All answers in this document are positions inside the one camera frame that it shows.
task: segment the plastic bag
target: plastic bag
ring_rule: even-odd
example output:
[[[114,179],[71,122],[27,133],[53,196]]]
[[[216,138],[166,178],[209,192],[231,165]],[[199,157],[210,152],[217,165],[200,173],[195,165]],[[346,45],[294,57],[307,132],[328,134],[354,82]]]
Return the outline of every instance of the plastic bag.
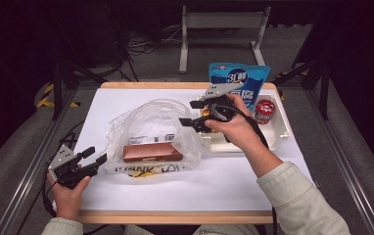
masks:
[[[200,164],[201,140],[193,128],[181,125],[179,118],[191,118],[190,110],[182,103],[170,99],[152,100],[110,122],[108,160],[104,164],[108,173],[125,172],[130,176],[149,176],[195,168]],[[147,144],[172,141],[172,146],[183,155],[179,162],[123,161],[123,147],[128,144]]]

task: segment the copper-colored package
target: copper-colored package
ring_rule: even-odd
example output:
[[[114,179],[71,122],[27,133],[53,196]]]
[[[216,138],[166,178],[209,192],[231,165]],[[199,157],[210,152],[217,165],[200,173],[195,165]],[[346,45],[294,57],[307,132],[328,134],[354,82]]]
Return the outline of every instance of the copper-colored package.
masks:
[[[177,162],[183,159],[170,142],[125,145],[123,147],[123,161],[132,162]]]

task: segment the sleeve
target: sleeve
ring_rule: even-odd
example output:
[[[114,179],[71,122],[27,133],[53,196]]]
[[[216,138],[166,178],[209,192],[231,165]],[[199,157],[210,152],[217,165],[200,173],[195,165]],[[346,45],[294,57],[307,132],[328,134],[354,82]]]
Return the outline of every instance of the sleeve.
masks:
[[[285,162],[257,180],[285,234],[350,234],[343,218],[296,165]]]
[[[83,225],[79,222],[55,217],[50,219],[42,235],[82,235]]]

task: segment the wooden table edge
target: wooden table edge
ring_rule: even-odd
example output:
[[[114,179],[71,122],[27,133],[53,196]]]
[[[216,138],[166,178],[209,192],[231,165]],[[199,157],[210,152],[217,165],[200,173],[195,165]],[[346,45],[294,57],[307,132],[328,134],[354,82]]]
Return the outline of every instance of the wooden table edge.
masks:
[[[209,82],[122,82],[109,81],[104,82],[101,88],[113,89],[207,89]],[[265,82],[262,89],[274,89],[273,83]]]
[[[77,220],[82,223],[107,224],[268,224],[273,222],[272,211],[82,211]]]

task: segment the white tabletop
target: white tabletop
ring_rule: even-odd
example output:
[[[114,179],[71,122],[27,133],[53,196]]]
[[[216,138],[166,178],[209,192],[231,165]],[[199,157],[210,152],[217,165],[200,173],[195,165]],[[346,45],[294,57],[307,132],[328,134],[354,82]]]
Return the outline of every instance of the white tabletop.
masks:
[[[93,163],[105,150],[109,121],[153,99],[171,98],[187,107],[205,89],[108,89],[97,90],[74,151],[95,146],[96,153],[82,160]],[[260,91],[260,94],[271,90]],[[309,178],[303,154],[291,131],[275,154],[293,162]],[[83,195],[83,211],[92,212],[262,212],[271,205],[257,185],[257,178],[243,153],[212,154],[204,149],[196,169],[133,178],[122,173],[98,175]]]

